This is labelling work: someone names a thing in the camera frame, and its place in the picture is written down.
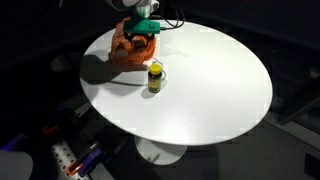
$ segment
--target table pedestal base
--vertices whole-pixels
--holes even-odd
[[[178,161],[188,146],[172,145],[135,137],[136,147],[140,155],[147,161],[157,165],[168,165]]]

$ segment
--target cable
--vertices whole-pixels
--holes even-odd
[[[132,7],[135,7],[137,4],[139,4],[141,0],[139,0],[136,4],[134,4]]]
[[[159,63],[159,64],[163,67],[162,62],[160,62],[160,61],[159,61],[157,58],[155,58],[155,57],[152,57],[152,58],[155,59],[156,62]],[[166,79],[166,77],[167,77],[167,73],[166,73],[166,71],[163,70],[163,68],[162,68],[162,72],[163,72],[162,81],[164,81],[164,80]]]
[[[186,19],[185,19],[185,14],[184,12],[182,11],[182,9],[180,8],[180,6],[178,5],[177,1],[175,2],[175,5],[174,5],[174,8],[175,8],[175,12],[176,12],[176,16],[177,16],[177,23],[176,25],[173,25],[170,21],[168,21],[165,17],[161,16],[161,15],[151,15],[150,18],[156,18],[156,19],[163,19],[164,21],[166,21],[171,27],[161,27],[160,29],[165,31],[165,30],[170,30],[170,29],[176,29],[176,28],[179,28],[181,26],[183,26],[183,24],[185,23]],[[182,23],[180,25],[179,24],[179,13],[178,13],[178,10],[180,11],[181,15],[182,15]]]
[[[177,28],[180,28],[181,26],[184,25],[184,23],[186,21],[185,14],[184,14],[184,12],[182,11],[182,9],[180,8],[180,6],[178,4],[176,4],[176,6],[177,6],[177,8],[179,9],[179,11],[180,11],[180,13],[182,15],[182,23],[179,26],[174,26],[174,27],[168,27],[168,28],[167,27],[161,27],[161,30],[165,31],[165,30],[177,29]]]

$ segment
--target table top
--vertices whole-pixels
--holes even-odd
[[[154,57],[163,63],[166,79],[152,94],[146,70],[110,72],[113,33],[88,48],[80,81],[93,107],[119,128],[157,142],[207,145],[246,133],[266,115],[272,99],[269,74],[232,37],[189,22],[161,32]]]

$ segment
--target yellow jar lid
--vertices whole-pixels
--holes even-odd
[[[151,74],[153,75],[158,75],[161,73],[162,71],[162,66],[160,64],[152,64],[150,67],[149,67],[149,71]]]

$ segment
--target red component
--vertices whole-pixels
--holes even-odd
[[[57,132],[59,130],[59,126],[58,125],[55,125],[51,128],[48,128],[47,126],[43,128],[43,133],[45,135],[52,135],[54,134],[55,132]]]
[[[79,171],[79,169],[83,166],[83,164],[80,164],[79,166],[77,166],[76,168],[73,169],[73,165],[75,162],[71,163],[68,167],[67,167],[67,173],[69,176],[73,176],[75,173],[77,173]]]
[[[116,31],[112,37],[111,53],[109,58],[115,65],[140,65],[153,57],[156,46],[156,38],[147,43],[147,39],[142,35],[136,35],[132,41],[133,44],[125,38],[123,32],[124,22],[130,20],[130,17],[124,18],[117,24]],[[117,57],[117,51],[122,49],[127,52],[127,56]]]

